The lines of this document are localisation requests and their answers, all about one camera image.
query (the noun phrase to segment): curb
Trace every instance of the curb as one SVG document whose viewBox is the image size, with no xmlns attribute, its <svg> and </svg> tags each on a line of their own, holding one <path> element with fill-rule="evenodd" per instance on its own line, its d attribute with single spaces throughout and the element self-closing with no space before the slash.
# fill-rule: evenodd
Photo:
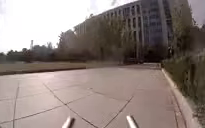
<svg viewBox="0 0 205 128">
<path fill-rule="evenodd" d="M 0 76 L 3 75 L 15 75 L 15 74 L 30 74 L 30 73 L 43 73 L 43 72 L 56 72 L 56 71 L 69 71 L 69 70 L 81 70 L 87 69 L 86 67 L 80 68 L 66 68 L 66 69 L 42 69 L 42 70 L 32 70 L 32 71 L 7 71 L 7 72 L 0 72 Z"/>
<path fill-rule="evenodd" d="M 186 98 L 181 94 L 181 92 L 177 88 L 176 83 L 171 79 L 170 75 L 168 74 L 168 72 L 166 72 L 165 69 L 162 68 L 162 72 L 164 76 L 166 77 L 168 83 L 170 84 L 173 94 L 176 97 L 177 103 L 180 107 L 183 118 L 185 120 L 186 127 L 187 128 L 202 128 L 202 126 L 198 122 L 198 119 L 193 116 L 194 112 L 192 108 L 190 107 Z"/>
</svg>

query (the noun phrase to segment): lawn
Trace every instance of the lawn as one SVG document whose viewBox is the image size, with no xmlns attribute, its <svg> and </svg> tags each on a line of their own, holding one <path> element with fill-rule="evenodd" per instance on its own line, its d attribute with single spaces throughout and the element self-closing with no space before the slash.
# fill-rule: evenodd
<svg viewBox="0 0 205 128">
<path fill-rule="evenodd" d="M 117 65 L 117 63 L 35 62 L 35 63 L 0 64 L 0 75 L 86 69 L 86 68 L 96 68 L 96 67 L 105 67 L 105 66 L 114 66 L 114 65 Z"/>
</svg>

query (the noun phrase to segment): office building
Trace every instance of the office building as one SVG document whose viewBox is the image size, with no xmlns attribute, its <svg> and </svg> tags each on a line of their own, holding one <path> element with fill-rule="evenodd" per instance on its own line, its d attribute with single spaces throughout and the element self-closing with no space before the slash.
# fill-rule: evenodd
<svg viewBox="0 0 205 128">
<path fill-rule="evenodd" d="M 138 0 L 103 12 L 94 18 L 121 17 L 126 30 L 132 33 L 133 39 L 138 44 L 136 45 L 137 51 L 140 51 L 140 47 L 150 47 L 156 44 L 168 47 L 173 39 L 171 11 L 175 3 L 179 5 L 187 3 L 182 1 L 187 0 Z M 76 33 L 86 32 L 87 25 L 90 24 L 83 22 L 77 25 Z"/>
</svg>

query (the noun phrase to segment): sky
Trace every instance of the sky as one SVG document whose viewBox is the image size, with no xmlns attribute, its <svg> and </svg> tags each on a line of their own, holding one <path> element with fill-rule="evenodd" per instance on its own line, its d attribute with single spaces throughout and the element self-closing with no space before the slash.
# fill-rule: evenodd
<svg viewBox="0 0 205 128">
<path fill-rule="evenodd" d="M 62 31 L 72 29 L 90 14 L 99 14 L 135 0 L 0 0 L 0 52 L 58 43 Z M 205 0 L 189 0 L 193 17 L 205 20 Z"/>
</svg>

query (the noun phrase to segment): paved plaza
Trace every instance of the paved plaza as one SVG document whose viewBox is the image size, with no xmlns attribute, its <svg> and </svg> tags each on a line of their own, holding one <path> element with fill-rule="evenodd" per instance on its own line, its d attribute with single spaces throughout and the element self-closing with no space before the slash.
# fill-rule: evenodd
<svg viewBox="0 0 205 128">
<path fill-rule="evenodd" d="M 176 100 L 161 70 L 143 66 L 0 76 L 3 128 L 181 128 Z"/>
</svg>

